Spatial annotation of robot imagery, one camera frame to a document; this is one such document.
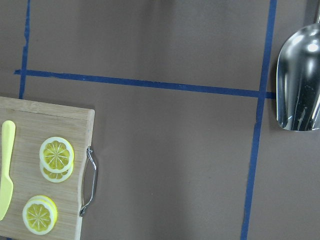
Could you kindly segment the top stacked lemon slice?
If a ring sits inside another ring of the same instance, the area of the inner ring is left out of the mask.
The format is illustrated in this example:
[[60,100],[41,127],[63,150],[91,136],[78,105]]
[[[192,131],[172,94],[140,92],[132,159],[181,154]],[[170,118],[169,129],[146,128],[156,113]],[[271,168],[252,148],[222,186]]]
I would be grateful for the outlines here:
[[49,137],[40,146],[39,159],[45,169],[52,173],[68,170],[75,158],[72,145],[62,137]]

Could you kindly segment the stacked lemon slice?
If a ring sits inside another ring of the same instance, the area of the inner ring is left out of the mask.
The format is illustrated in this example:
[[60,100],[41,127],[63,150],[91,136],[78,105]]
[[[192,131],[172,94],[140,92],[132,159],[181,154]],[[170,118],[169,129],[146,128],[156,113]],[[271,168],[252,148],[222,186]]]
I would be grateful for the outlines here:
[[71,174],[73,173],[74,164],[72,163],[70,168],[68,168],[66,171],[59,172],[59,173],[53,173],[53,172],[47,170],[41,162],[39,163],[39,168],[40,168],[40,172],[41,172],[42,176],[46,180],[48,180],[49,182],[52,182],[52,183],[61,183],[65,180],[67,180],[71,176]]
[[45,169],[52,173],[68,170],[75,158],[72,145],[62,137],[49,137],[40,146],[39,159]]

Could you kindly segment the lower stacked lemon slice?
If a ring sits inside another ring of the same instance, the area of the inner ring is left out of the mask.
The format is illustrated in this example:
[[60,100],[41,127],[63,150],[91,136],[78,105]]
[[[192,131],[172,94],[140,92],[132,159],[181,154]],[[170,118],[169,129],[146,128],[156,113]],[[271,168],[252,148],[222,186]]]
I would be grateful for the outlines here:
[[47,170],[41,162],[39,163],[39,168],[40,168],[40,172],[41,172],[42,176],[46,180],[48,180],[49,182],[52,182],[52,183],[61,183],[65,180],[67,180],[71,176],[71,174],[73,173],[74,164],[72,163],[70,168],[68,168],[66,171],[59,172],[59,173],[53,173],[53,172]]

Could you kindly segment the bamboo cutting board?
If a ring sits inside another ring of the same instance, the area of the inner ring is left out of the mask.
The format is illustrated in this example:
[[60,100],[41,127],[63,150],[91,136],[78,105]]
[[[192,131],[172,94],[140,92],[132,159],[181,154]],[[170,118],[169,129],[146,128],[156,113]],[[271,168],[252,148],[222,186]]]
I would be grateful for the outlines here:
[[[80,239],[86,150],[92,142],[94,118],[92,109],[9,97],[0,99],[0,120],[11,120],[16,126],[9,169],[13,194],[0,222],[3,237],[15,240]],[[74,150],[73,172],[61,183],[46,180],[40,170],[40,147],[50,137],[66,139]],[[48,196],[57,206],[57,221],[44,235],[31,233],[23,222],[23,208],[36,195]]]

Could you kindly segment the metal scoop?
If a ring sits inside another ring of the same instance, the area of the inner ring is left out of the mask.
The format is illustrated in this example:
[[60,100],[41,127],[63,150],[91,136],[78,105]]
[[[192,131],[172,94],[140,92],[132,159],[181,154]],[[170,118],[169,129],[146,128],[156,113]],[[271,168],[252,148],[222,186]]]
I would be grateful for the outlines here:
[[320,14],[283,44],[276,67],[276,120],[288,131],[320,128]]

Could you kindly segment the yellow plastic knife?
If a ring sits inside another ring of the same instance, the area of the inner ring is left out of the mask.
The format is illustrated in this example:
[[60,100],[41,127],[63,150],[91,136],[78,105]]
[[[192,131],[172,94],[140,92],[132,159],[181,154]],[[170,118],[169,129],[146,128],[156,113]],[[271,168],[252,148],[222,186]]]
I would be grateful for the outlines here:
[[14,184],[10,177],[10,166],[15,141],[16,125],[6,120],[1,128],[1,178],[0,178],[0,220],[2,221],[9,209]]

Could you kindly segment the lemon slice near knife tip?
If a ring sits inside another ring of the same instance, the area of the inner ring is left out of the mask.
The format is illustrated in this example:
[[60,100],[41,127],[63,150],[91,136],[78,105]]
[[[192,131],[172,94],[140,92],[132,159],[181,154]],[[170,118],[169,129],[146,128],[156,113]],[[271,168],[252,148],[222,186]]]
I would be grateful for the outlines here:
[[46,235],[55,226],[58,219],[56,204],[47,196],[31,197],[22,211],[25,227],[35,235]]

